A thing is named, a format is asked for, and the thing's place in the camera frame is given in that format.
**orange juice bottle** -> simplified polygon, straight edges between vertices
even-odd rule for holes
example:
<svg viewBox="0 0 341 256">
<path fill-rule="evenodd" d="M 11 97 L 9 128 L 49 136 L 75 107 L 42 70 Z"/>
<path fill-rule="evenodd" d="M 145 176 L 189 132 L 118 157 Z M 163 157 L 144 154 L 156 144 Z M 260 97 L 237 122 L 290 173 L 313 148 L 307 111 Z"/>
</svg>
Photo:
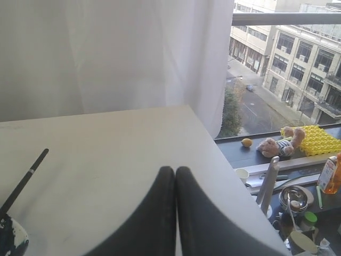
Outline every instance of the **orange juice bottle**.
<svg viewBox="0 0 341 256">
<path fill-rule="evenodd" d="M 327 159 L 318 185 L 325 194 L 336 194 L 341 187 L 341 153 Z"/>
</svg>

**concrete building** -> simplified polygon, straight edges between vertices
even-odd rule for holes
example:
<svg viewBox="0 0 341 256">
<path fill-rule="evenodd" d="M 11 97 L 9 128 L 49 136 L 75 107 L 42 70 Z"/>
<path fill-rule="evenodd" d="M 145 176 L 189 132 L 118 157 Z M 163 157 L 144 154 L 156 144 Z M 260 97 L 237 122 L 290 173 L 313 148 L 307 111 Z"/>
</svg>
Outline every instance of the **concrete building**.
<svg viewBox="0 0 341 256">
<path fill-rule="evenodd" d="M 338 4 L 302 12 L 341 12 Z M 341 25 L 277 26 L 263 86 L 315 124 L 341 122 Z"/>
<path fill-rule="evenodd" d="M 234 12 L 297 12 L 300 4 L 326 4 L 331 0 L 235 0 Z M 264 76 L 276 33 L 275 26 L 234 26 L 229 55 Z"/>
</svg>

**white table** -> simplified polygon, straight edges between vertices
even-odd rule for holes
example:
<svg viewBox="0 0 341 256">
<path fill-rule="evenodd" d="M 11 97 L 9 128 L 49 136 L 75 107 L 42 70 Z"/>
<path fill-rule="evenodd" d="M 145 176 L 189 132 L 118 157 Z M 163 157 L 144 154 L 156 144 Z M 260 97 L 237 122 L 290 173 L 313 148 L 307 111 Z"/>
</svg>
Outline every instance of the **white table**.
<svg viewBox="0 0 341 256">
<path fill-rule="evenodd" d="M 163 165 L 189 166 L 226 216 L 286 252 L 187 106 L 0 123 L 0 202 L 44 148 L 49 154 L 9 212 L 29 234 L 26 255 L 88 252 L 129 217 Z"/>
</svg>

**street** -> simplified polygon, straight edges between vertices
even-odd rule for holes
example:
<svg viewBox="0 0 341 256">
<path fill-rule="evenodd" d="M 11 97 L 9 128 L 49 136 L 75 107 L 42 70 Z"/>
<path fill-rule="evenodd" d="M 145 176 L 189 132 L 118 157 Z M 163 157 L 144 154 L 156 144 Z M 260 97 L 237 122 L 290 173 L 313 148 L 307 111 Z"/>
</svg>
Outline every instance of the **street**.
<svg viewBox="0 0 341 256">
<path fill-rule="evenodd" d="M 233 87 L 236 79 L 240 78 L 227 79 L 226 85 Z M 244 88 L 246 87 L 246 84 L 238 84 Z M 256 93 L 249 92 L 246 89 L 239 104 L 242 127 L 249 134 L 279 131 L 282 127 L 290 124 L 288 120 L 269 107 Z"/>
</svg>

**green cap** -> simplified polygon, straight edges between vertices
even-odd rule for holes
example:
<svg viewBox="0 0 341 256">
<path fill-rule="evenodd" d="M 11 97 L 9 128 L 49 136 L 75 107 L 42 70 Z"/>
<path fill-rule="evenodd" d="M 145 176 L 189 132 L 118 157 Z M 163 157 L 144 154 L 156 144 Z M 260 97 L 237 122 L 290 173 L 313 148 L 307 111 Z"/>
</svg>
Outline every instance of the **green cap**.
<svg viewBox="0 0 341 256">
<path fill-rule="evenodd" d="M 312 212 L 305 212 L 304 217 L 307 221 L 309 221 L 311 223 L 316 223 L 318 220 L 318 217 Z"/>
</svg>

